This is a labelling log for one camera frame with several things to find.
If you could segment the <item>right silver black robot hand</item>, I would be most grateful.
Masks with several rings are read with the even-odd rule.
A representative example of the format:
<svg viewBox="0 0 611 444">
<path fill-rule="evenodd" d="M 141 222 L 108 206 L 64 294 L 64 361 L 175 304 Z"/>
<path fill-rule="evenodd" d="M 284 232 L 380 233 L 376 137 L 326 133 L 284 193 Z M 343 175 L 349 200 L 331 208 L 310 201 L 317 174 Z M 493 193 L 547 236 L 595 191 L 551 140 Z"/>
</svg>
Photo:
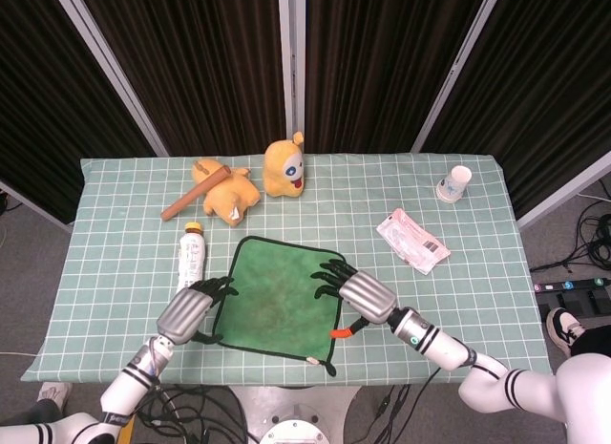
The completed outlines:
<svg viewBox="0 0 611 444">
<path fill-rule="evenodd" d="M 348 304 L 359 315 L 348 328 L 336 328 L 330 332 L 331 339 L 345 339 L 369 324 L 382 325 L 398 308 L 396 293 L 364 271 L 338 259 L 320 264 L 321 270 L 310 275 L 311 279 L 322 280 L 314 297 L 323 295 L 335 297 Z"/>
</svg>

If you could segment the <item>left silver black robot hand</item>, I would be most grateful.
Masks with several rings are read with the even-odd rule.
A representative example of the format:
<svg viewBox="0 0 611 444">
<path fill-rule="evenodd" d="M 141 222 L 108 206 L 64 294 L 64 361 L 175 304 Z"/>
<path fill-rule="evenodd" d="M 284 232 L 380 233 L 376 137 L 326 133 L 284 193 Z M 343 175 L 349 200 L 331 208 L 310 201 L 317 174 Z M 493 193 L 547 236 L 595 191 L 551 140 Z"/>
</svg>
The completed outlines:
<svg viewBox="0 0 611 444">
<path fill-rule="evenodd" d="M 238 295 L 231 286 L 233 281 L 233 278 L 224 276 L 200 280 L 181 289 L 158 317 L 158 333 L 175 346 L 189 341 L 204 345 L 219 343 L 223 339 L 221 334 L 204 334 L 199 328 L 212 307 L 227 295 Z"/>
</svg>

